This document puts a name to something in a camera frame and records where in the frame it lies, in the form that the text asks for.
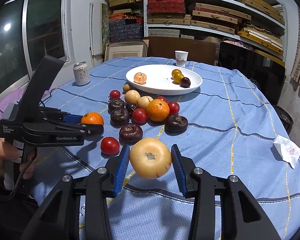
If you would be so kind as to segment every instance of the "white napkin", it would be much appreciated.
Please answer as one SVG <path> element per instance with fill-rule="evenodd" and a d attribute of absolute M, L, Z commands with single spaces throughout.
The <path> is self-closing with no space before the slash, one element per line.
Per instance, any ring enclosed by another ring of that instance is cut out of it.
<path fill-rule="evenodd" d="M 273 145 L 278 150 L 282 160 L 290 163 L 291 167 L 294 169 L 300 157 L 300 148 L 293 141 L 281 135 L 277 135 Z"/>

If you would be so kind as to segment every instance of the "window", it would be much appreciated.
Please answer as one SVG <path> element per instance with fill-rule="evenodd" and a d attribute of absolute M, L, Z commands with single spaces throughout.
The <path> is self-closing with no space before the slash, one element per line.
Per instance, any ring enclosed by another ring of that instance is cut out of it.
<path fill-rule="evenodd" d="M 9 0 L 1 8 L 0 100 L 26 84 L 45 55 L 70 61 L 65 8 L 66 0 Z"/>

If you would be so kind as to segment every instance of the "blue tablecloth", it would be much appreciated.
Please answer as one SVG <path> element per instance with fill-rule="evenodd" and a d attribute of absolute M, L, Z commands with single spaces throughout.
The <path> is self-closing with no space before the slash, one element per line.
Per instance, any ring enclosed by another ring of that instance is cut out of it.
<path fill-rule="evenodd" d="M 107 112 L 111 90 L 122 91 L 131 68 L 147 64 L 174 65 L 165 58 L 122 57 L 91 69 L 91 82 L 78 87 L 74 80 L 54 90 L 46 106 L 72 114 L 100 112 L 105 121 L 103 137 L 118 138 L 119 128 L 110 125 Z M 243 181 L 271 219 L 280 237 L 289 239 L 300 226 L 300 160 L 296 168 L 280 159 L 273 147 L 277 134 L 288 138 L 274 109 L 259 89 L 237 70 L 187 62 L 203 83 L 196 91 L 168 96 L 178 101 L 180 114 L 189 121 L 187 131 L 169 136 L 162 124 L 142 126 L 145 137 L 158 138 L 168 148 L 174 143 L 183 156 L 193 159 L 213 176 L 234 173 Z M 83 146 L 40 148 L 42 161 L 32 180 L 32 193 L 40 204 L 65 174 L 86 176 L 104 166 L 101 137 L 87 138 Z M 144 180 L 128 166 L 129 182 L 119 196 L 108 200 L 114 240 L 187 239 L 193 199 L 178 190 L 173 168 L 156 180 Z M 215 239 L 221 232 L 220 201 L 216 197 Z M 84 198 L 80 207 L 80 235 L 84 239 Z"/>

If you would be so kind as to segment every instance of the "window glass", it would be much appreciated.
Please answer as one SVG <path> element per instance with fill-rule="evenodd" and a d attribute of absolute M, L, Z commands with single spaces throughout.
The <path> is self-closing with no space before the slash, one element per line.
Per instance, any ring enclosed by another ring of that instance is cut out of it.
<path fill-rule="evenodd" d="M 61 0 L 29 0 L 27 42 L 32 70 L 45 55 L 65 56 L 61 29 Z"/>
<path fill-rule="evenodd" d="M 12 1 L 0 9 L 0 94 L 27 75 L 21 35 L 23 1 Z"/>

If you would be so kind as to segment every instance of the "pink cloth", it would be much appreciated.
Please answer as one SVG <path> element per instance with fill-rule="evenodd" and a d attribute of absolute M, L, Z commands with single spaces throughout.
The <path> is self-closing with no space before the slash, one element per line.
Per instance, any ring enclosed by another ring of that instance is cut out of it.
<path fill-rule="evenodd" d="M 3 112 L 6 110 L 7 106 L 11 103 L 19 101 L 22 98 L 23 93 L 25 92 L 26 87 L 17 88 L 13 90 L 9 95 L 7 95 L 4 99 L 0 101 L 0 119 L 2 118 Z M 42 96 L 45 98 L 48 94 L 50 94 L 51 90 L 46 90 Z"/>

